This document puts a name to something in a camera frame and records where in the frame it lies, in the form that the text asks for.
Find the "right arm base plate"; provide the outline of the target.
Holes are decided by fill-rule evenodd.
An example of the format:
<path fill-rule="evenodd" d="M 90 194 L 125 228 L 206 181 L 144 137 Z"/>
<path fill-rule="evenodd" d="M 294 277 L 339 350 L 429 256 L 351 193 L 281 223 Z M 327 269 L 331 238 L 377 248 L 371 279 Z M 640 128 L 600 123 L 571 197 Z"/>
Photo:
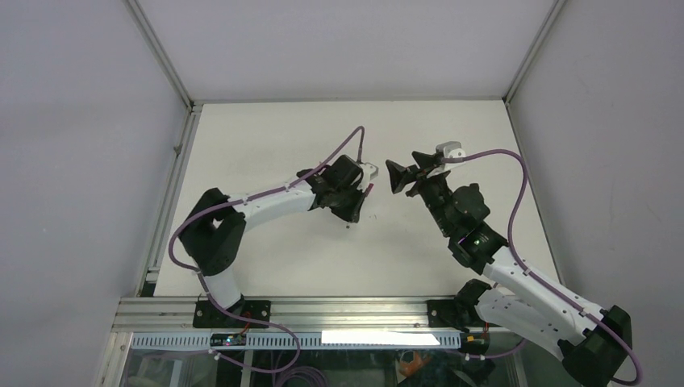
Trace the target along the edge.
<path fill-rule="evenodd" d="M 485 321 L 480 318 L 471 301 L 459 298 L 429 299 L 426 307 L 428 326 L 431 328 L 450 327 L 468 332 L 470 328 L 485 327 Z"/>

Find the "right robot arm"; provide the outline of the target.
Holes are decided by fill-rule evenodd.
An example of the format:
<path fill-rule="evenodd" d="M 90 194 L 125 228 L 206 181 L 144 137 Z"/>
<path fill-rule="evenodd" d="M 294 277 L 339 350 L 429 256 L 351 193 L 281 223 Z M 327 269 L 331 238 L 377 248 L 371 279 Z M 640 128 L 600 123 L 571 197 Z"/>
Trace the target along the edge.
<path fill-rule="evenodd" d="M 512 240 L 513 226 L 502 236 L 486 223 L 490 209 L 478 184 L 450 189 L 450 169 L 468 157 L 458 151 L 412 156 L 415 164 L 410 166 L 386 161 L 392 192 L 421 197 L 455 260 L 493 282 L 473 279 L 455 296 L 458 328 L 480 321 L 504 327 L 557 358 L 583 386 L 617 382 L 615 374 L 625 360 L 636 370 L 628 384 L 642 382 L 631 317 L 625 310 L 603 308 L 522 259 Z"/>

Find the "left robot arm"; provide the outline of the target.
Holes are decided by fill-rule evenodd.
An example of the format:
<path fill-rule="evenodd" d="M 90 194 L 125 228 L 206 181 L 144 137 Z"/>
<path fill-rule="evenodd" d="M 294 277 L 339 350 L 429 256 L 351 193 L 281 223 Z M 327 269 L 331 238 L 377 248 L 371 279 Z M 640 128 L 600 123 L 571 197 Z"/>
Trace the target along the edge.
<path fill-rule="evenodd" d="M 212 318 L 222 327 L 233 327 L 242 319 L 244 295 L 233 264 L 246 233 L 284 216 L 317 209 L 328 209 L 346 223 L 358 223 L 377 175 L 376 165 L 342 155 L 332 164 L 303 169 L 283 185 L 261 193 L 232 198 L 217 188 L 207 190 L 173 233 L 173 240 L 181 242 L 215 300 Z"/>

